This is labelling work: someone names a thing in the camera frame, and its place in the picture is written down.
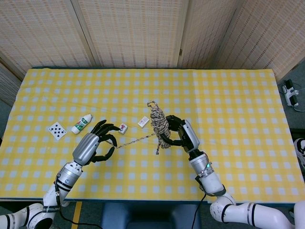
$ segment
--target yellow checkered tablecloth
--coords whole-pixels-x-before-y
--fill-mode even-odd
[[[0,148],[0,198],[41,198],[95,124],[129,126],[118,144],[153,132],[149,100],[188,119],[222,183],[238,202],[297,202],[305,185],[272,70],[29,70]],[[71,127],[93,120],[78,135]],[[48,132],[58,121],[67,134]],[[160,150],[150,137],[91,163],[72,199],[199,200],[195,174],[180,147]],[[108,152],[109,144],[97,153]]]

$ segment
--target gingham pattern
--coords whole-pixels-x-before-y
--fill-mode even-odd
[[[0,149],[0,197],[41,198],[95,124],[125,123],[122,145],[153,132],[138,121],[155,100],[166,115],[188,119],[200,149],[237,201],[296,202],[305,186],[272,70],[29,70]],[[78,135],[71,127],[93,119]],[[56,141],[48,126],[68,133]],[[69,198],[199,200],[195,174],[180,147],[160,150],[150,137],[91,163]],[[98,154],[110,145],[100,145]]]

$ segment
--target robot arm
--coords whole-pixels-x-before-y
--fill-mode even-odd
[[[111,130],[120,130],[113,124],[100,121],[85,135],[73,152],[73,161],[67,163],[58,172],[53,185],[43,197],[43,205],[32,204],[16,213],[0,216],[1,228],[17,229],[26,226],[28,229],[48,229],[53,223],[55,214],[61,209],[61,202],[66,198],[74,184],[82,174],[82,167],[90,162],[108,160],[117,146],[113,135],[107,134]],[[96,156],[96,149],[100,142],[111,140],[113,147],[104,156]]]
[[[305,201],[295,205],[295,226],[285,215],[274,208],[265,207],[255,203],[236,205],[234,198],[226,191],[211,166],[208,155],[199,151],[199,140],[187,120],[181,120],[173,115],[167,116],[169,129],[178,132],[180,140],[171,140],[161,135],[163,140],[171,145],[182,146],[189,154],[189,161],[197,175],[196,180],[200,189],[208,196],[217,197],[211,204],[210,213],[219,222],[240,222],[262,229],[302,229],[305,225],[301,217],[305,209]]]

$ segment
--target woven wall panel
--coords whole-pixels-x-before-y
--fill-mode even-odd
[[[301,61],[304,51],[304,0],[247,0],[232,22],[215,67],[272,68],[279,80],[288,66]]]
[[[90,67],[64,0],[0,1],[0,50],[23,72]]]
[[[0,99],[13,106],[21,82],[16,78],[12,80],[7,71],[0,66]]]
[[[193,0],[183,31],[179,68],[209,68],[239,0]]]
[[[183,1],[80,0],[102,67],[176,67]]]

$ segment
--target rope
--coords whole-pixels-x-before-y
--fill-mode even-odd
[[[153,127],[153,131],[156,133],[158,137],[158,147],[156,154],[159,154],[159,148],[167,149],[171,147],[170,144],[166,143],[160,136],[160,134],[165,134],[168,138],[171,136],[171,131],[168,129],[168,122],[165,118],[163,111],[160,109],[158,104],[155,101],[149,101],[147,106],[151,108],[151,126]]]

